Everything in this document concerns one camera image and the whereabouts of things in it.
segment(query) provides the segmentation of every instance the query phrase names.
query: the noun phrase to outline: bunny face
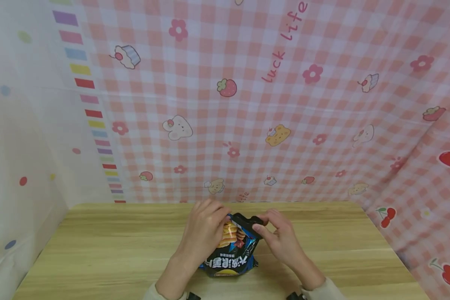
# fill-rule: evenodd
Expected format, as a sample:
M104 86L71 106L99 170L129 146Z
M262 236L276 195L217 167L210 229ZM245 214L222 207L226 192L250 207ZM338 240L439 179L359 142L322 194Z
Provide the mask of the bunny face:
M174 116L173 119L163 122L162 126L169 132L168 138L172 141L193 135L192 127L182 116Z
M204 186L206 188L208 187L208 191L212 195L215 195L216 193L221 193L225 188L224 180L221 178L215 179L213 181L207 181L206 183L204 183Z
M368 184L366 183L357 183L350 189L348 189L348 195L360 195L367 190Z
M375 134L375 129L372 124L368 124L365 126L364 129L362 129L358 135L354 136L353 140L353 147L357 147L361 145L362 143L369 142L373 139L373 136Z

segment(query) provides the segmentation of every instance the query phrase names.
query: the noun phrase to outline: right hand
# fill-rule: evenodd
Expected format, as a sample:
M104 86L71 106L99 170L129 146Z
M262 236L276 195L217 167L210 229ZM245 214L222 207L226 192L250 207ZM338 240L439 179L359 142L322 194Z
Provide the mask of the right hand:
M274 208L257 217L263 220L264 225L272 223L276 230L271 233L265 226L259 224L253 224L253 230L263 237L272 254L281 263L292 270L295 269L297 262L303 261L306 256L295 236L292 222Z

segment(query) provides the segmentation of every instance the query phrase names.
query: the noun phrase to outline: cartoon dog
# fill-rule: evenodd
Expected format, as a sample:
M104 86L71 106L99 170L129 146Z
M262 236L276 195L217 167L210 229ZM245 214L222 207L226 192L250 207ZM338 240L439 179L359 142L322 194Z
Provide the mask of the cartoon dog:
M368 187L368 184L366 183L357 183L356 185L354 185L353 187L348 189L348 195L360 195L364 192L366 192Z
M224 180L219 178L212 182L207 181L203 184L204 187L208 187L210 194L215 195L216 193L221 193L225 189Z
M172 141L177 141L181 137L190 137L193 135L192 127L182 116L177 115L174 116L173 119L165 121L163 127L169 132L168 138Z
M270 128L267 133L267 138L265 141L272 147L275 147L279 143L283 142L290 135L291 130L282 124L275 127L275 129Z
M365 126L364 129L362 129L358 135L353 137L353 140L355 141L353 143L353 147L357 147L361 145L362 143L369 142L373 139L373 136L375 134L375 129L372 124L368 124Z

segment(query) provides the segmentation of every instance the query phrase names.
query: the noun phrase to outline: snack bag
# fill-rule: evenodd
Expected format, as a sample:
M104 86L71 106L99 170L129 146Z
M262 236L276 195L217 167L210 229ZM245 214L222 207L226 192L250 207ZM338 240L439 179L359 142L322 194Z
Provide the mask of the snack bag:
M263 221L256 216L247 219L239 213L230 215L230 218L224 225L218 247L199 267L209 277L241 275L258 265L253 251L262 237L252 229L252 225L263 225Z

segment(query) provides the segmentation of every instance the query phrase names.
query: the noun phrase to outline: pink flower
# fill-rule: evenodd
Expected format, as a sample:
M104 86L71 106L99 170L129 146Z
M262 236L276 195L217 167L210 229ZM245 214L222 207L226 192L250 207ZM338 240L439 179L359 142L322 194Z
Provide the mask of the pink flower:
M305 70L302 74L305 79L306 84L318 82L320 80L320 75L323 72L323 68L313 64L308 70Z
M186 26L185 21L173 19L172 27L170 27L170 29L168 29L168 33L172 37L175 37L175 41L181 42L182 39L188 37L188 31L185 28L185 26Z
M179 165L178 167L173 168L173 170L175 171L175 173L180 173L183 174L185 173L188 169L186 167L184 167L183 165Z
M431 56L420 55L417 60L410 63L410 66L413 67L413 72L427 71L432 67L434 60Z
M230 158L237 158L240 156L240 150L234 147L230 147L227 154L230 155Z
M398 172L405 164L405 159L400 160L398 158L393 164L390 165L390 168L392 168L393 172Z
M312 142L318 146L322 143L325 143L326 140L327 140L327 135L322 134L322 135L317 135L317 137L314 138Z
M345 170L341 170L341 171L337 172L337 174L335 175L335 177L342 177L342 176L344 176L345 174L346 174L346 171L345 171Z
M127 124L125 122L114 122L112 124L112 130L119 135L125 135L128 132Z

